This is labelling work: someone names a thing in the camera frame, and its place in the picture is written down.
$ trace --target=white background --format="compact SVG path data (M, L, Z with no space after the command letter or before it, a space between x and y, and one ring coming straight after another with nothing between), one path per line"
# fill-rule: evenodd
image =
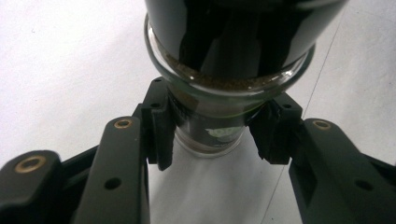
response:
M0 2L0 166L34 149L66 160L131 115L159 73L139 1ZM305 118L337 123L366 154L394 164L396 2L352 0L318 40L289 94ZM247 132L229 155L196 159L175 146L149 167L151 222L299 223L288 166L261 161Z

